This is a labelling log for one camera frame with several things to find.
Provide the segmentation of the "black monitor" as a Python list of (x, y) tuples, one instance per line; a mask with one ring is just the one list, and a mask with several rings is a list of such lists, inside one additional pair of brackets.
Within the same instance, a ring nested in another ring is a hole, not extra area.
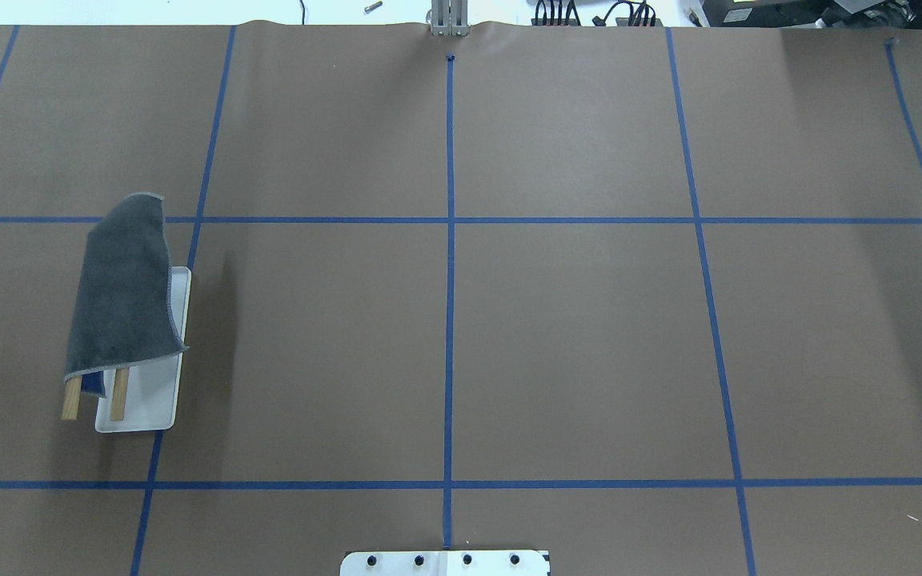
[(922, 1), (701, 1), (711, 28), (922, 30)]

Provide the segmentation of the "white wooden towel rack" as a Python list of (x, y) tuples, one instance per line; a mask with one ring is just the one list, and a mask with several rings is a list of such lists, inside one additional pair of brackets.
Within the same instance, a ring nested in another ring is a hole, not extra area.
[(177, 414), (182, 351), (123, 367), (101, 365), (95, 372), (74, 368), (79, 347), (77, 327), (83, 316), (77, 309), (83, 293), (90, 287), (90, 276), (91, 268), (83, 265), (67, 335), (62, 421), (77, 420), (81, 398), (88, 396), (98, 401), (94, 427), (99, 433), (150, 433), (171, 429)]

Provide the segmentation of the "aluminium frame post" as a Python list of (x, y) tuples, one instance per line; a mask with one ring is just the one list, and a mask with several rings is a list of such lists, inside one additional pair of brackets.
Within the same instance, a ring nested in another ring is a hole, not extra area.
[(428, 25), (433, 37), (465, 37), (471, 32), (468, 0), (432, 0)]

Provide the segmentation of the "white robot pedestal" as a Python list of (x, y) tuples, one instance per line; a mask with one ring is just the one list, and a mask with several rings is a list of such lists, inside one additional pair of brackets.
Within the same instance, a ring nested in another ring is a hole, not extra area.
[(355, 551), (340, 575), (550, 575), (549, 553), (540, 550)]

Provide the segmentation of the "grey and blue towel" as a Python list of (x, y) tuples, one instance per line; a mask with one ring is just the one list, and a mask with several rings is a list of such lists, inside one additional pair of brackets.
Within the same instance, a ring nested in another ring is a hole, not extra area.
[(70, 322), (63, 382), (106, 396), (106, 370), (140, 366), (189, 350), (174, 317), (164, 199), (138, 192), (86, 236)]

